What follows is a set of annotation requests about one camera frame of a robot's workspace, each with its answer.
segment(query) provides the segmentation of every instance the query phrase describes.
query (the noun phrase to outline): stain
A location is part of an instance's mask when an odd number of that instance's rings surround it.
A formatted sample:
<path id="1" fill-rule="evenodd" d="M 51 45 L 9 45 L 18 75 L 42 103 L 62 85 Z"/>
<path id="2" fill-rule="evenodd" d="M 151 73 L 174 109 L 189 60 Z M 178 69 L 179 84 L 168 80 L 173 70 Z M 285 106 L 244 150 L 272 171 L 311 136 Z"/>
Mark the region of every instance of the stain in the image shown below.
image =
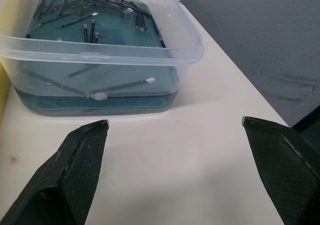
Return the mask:
<path id="1" fill-rule="evenodd" d="M 15 156 L 9 156 L 10 159 L 10 164 L 14 165 L 18 163 L 18 158 L 16 158 Z"/>

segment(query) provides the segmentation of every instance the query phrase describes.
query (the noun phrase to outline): white surface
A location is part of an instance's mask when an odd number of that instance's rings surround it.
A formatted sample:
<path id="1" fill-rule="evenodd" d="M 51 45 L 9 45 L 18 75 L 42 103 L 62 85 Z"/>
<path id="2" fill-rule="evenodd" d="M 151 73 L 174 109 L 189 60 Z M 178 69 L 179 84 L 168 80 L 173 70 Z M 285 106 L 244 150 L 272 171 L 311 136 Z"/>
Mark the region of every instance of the white surface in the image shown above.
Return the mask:
<path id="1" fill-rule="evenodd" d="M 10 91 L 0 140 L 0 217 L 70 131 L 109 119 L 86 225 L 283 224 L 259 178 L 241 120 L 285 123 L 192 19 L 206 53 L 166 112 L 44 117 Z"/>

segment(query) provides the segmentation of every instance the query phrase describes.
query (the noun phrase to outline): clear plastic container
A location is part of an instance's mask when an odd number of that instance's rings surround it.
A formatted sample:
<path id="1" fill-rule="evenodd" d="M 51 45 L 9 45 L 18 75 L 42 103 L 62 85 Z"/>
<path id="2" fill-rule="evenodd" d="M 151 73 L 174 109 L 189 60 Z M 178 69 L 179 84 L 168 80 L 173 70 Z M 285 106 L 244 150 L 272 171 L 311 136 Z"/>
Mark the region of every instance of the clear plastic container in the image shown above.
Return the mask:
<path id="1" fill-rule="evenodd" d="M 164 42 L 165 47 L 118 44 L 118 38 L 131 41 L 139 31 L 117 30 L 120 25 L 111 22 L 110 28 L 97 23 L 95 29 L 108 32 L 99 41 L 115 37 L 113 44 L 78 40 L 83 36 L 83 22 L 65 28 L 64 35 L 71 34 L 71 41 L 63 37 L 26 38 L 40 1 L 0 0 L 0 62 L 22 103 L 40 114 L 165 111 L 172 105 L 187 68 L 204 55 L 202 37 L 177 0 L 126 0 L 148 9 L 161 35 L 159 46 Z M 132 24 L 133 14 L 119 16 L 123 24 Z M 151 22 L 146 23 L 151 36 L 155 30 L 151 31 Z"/>

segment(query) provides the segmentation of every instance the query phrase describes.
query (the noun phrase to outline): water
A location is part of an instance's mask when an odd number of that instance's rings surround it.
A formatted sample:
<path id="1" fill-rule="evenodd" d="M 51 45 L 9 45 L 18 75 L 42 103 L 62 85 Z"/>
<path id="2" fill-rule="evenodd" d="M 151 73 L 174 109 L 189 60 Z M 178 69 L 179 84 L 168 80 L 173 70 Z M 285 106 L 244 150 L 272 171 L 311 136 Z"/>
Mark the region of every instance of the water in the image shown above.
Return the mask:
<path id="1" fill-rule="evenodd" d="M 138 0 L 125 1 L 132 1 L 151 14 L 146 4 Z M 84 24 L 90 37 L 91 23 L 95 19 L 94 34 L 99 33 L 98 44 L 139 47 L 163 47 L 165 44 L 152 21 L 146 16 L 137 16 L 139 13 L 130 9 L 122 13 L 83 0 L 44 2 L 39 1 L 27 31 L 31 39 L 83 43 Z M 94 17 L 62 27 L 94 13 L 97 14 Z M 58 18 L 59 14 L 66 17 L 43 24 Z M 161 112 L 169 108 L 179 88 L 177 71 L 169 66 L 20 61 L 15 76 L 19 81 L 15 89 L 23 104 L 45 115 Z"/>

